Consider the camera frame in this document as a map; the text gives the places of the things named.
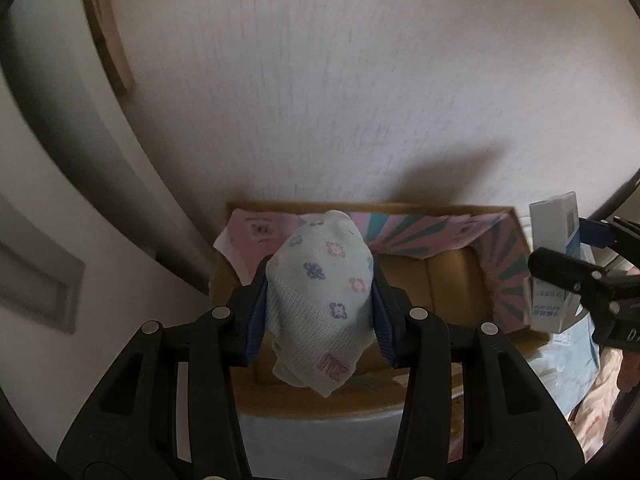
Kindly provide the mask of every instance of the white wall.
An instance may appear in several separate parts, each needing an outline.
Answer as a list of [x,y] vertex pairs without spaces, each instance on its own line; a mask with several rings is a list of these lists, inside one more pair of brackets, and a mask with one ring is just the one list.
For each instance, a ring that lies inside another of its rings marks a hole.
[[[600,206],[640,166],[627,0],[113,0],[140,143],[231,198]],[[600,161],[601,171],[591,169]]]
[[51,456],[137,328],[196,319],[207,297],[149,258],[78,193],[24,122],[0,73],[0,194],[85,263],[68,335],[0,307],[0,384]]
[[213,250],[149,162],[109,85],[82,0],[15,0],[2,65],[21,108],[74,185],[137,245],[209,278]]

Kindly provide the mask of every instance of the metal bolt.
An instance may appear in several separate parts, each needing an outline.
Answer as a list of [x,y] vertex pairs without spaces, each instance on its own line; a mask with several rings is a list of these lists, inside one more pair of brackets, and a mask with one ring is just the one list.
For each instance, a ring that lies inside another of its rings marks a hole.
[[225,319],[229,314],[231,314],[231,311],[226,306],[217,306],[211,313],[216,319]]
[[482,323],[482,325],[480,325],[480,330],[487,335],[496,335],[498,333],[498,327],[490,322]]
[[157,321],[147,321],[142,326],[141,330],[145,334],[153,334],[154,332],[157,332],[159,328],[160,328],[160,325],[158,325]]
[[420,308],[419,306],[414,306],[409,311],[409,316],[413,317],[414,319],[427,319],[428,315],[429,313],[423,308]]

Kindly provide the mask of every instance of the open cardboard box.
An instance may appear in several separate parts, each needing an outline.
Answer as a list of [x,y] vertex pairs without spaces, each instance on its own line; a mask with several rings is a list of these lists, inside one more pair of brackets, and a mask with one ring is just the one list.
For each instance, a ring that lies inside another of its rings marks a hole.
[[[242,202],[228,205],[228,216],[241,208],[249,211],[283,211],[294,214],[342,211],[390,214],[479,215],[508,212],[496,206],[430,207],[405,203],[350,204],[302,202]],[[477,326],[491,320],[492,301],[484,273],[472,248],[445,251],[425,260],[380,254],[378,265],[392,286],[403,288],[415,306],[423,306],[451,324]],[[213,306],[226,304],[240,281],[231,264],[216,254],[210,282]],[[520,352],[527,356],[548,342],[548,335],[528,329],[510,334]],[[374,342],[358,361],[353,377],[328,398],[309,388],[290,386],[273,375],[276,361],[273,337],[265,333],[258,356],[249,368],[233,368],[232,381],[240,413],[279,418],[322,419],[356,416],[401,408],[406,391],[407,369],[392,369]],[[462,392],[462,368],[452,365],[452,395]]]

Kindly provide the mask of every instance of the white box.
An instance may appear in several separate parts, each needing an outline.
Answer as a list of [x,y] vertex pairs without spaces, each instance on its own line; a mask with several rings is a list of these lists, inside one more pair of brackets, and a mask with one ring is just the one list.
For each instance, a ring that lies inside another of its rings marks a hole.
[[[545,247],[580,258],[578,203],[573,191],[530,204],[529,213],[534,249]],[[533,279],[532,330],[559,334],[586,315],[578,294]]]

